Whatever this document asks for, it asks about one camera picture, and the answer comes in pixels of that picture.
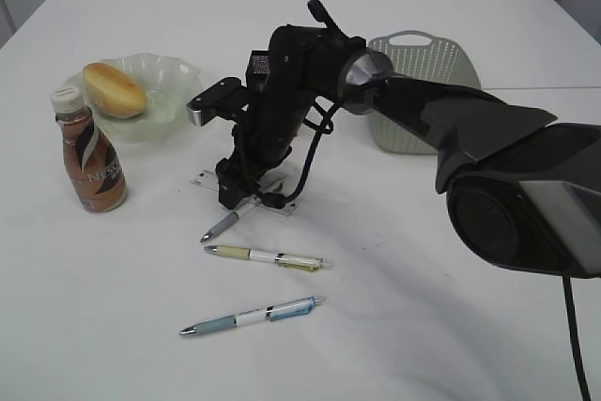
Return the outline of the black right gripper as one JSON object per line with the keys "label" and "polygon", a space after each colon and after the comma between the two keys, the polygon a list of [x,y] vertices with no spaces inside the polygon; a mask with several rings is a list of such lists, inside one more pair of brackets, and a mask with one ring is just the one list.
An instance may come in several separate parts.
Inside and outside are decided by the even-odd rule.
{"label": "black right gripper", "polygon": [[314,102],[309,90],[273,97],[244,86],[220,100],[220,116],[236,122],[234,151],[216,166],[222,206],[232,210],[259,190],[259,180],[290,154],[291,142]]}

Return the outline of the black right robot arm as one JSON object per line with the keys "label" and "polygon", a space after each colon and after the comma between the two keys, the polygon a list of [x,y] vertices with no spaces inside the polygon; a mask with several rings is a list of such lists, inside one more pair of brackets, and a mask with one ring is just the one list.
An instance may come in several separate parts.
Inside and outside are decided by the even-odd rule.
{"label": "black right robot arm", "polygon": [[289,154],[317,97],[386,116],[438,154],[435,188],[457,235],[488,263],[573,278],[600,273],[600,129],[483,91],[397,74],[335,26],[277,28],[261,87],[235,82],[235,149],[217,166],[235,207]]}

